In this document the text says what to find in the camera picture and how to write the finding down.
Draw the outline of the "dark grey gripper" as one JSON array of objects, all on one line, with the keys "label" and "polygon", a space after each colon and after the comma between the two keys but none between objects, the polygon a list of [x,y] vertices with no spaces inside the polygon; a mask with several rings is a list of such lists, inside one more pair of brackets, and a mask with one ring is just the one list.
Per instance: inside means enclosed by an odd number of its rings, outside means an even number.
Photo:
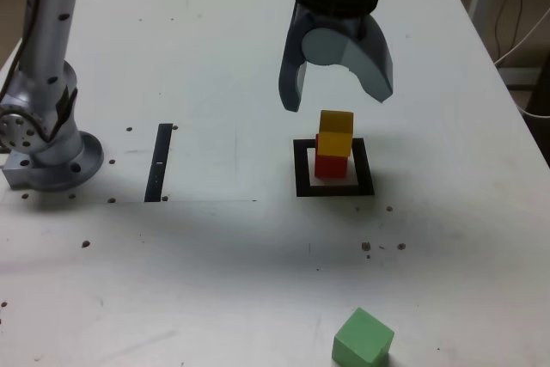
[{"label": "dark grey gripper", "polygon": [[301,104],[306,62],[346,67],[376,101],[384,102],[393,94],[388,43],[370,15],[336,18],[295,2],[278,78],[282,104],[293,113]]}]

